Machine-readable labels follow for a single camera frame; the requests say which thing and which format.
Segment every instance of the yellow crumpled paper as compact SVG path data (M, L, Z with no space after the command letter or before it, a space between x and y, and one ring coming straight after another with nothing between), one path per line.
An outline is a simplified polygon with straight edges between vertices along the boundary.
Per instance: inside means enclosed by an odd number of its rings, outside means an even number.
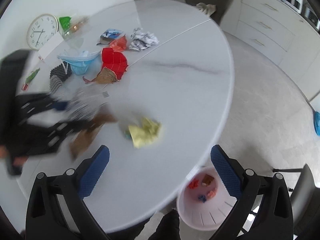
M129 125L129 132L135 148L141 148L153 143L159 135L161 124L150 119L142 118L142 128L138 125Z

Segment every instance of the clock face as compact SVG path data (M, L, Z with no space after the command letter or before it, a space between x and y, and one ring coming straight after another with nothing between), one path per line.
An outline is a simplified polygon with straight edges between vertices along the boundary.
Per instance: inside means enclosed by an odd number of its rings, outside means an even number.
M27 42L32 49L39 50L58 31L58 21L50 14L37 17L30 25Z

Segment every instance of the blurred hand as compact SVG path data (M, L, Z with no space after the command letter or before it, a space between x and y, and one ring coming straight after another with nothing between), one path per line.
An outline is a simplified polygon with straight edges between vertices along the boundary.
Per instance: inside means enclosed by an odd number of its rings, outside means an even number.
M3 145L0 146L0 158L5 158L9 154L7 148ZM28 157L23 156L23 157L16 157L13 161L14 166L22 166L26 161Z

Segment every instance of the mask ear loop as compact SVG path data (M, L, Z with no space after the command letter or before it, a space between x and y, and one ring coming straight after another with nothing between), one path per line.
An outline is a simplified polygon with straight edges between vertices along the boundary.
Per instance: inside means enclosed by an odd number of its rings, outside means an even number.
M64 72L66 73L66 75L68 74L68 67L69 67L69 63L67 62L67 67L64 65L63 60L61 59L62 62L62 66L64 68Z

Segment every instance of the drawer handle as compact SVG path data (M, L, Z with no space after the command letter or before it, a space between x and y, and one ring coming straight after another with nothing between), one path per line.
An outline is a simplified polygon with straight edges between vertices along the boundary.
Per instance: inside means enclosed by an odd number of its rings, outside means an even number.
M267 6L268 8L278 12L278 10L276 8L272 7L271 5L268 5L267 3L263 3L263 5Z
M266 29L272 30L272 28L270 26L266 25L265 23L263 23L263 22L258 22L258 23L261 24Z
M262 42L258 41L257 39L255 39L255 40L253 40L253 41L255 41L256 43L258 43L260 46L265 47L265 45L264 45Z

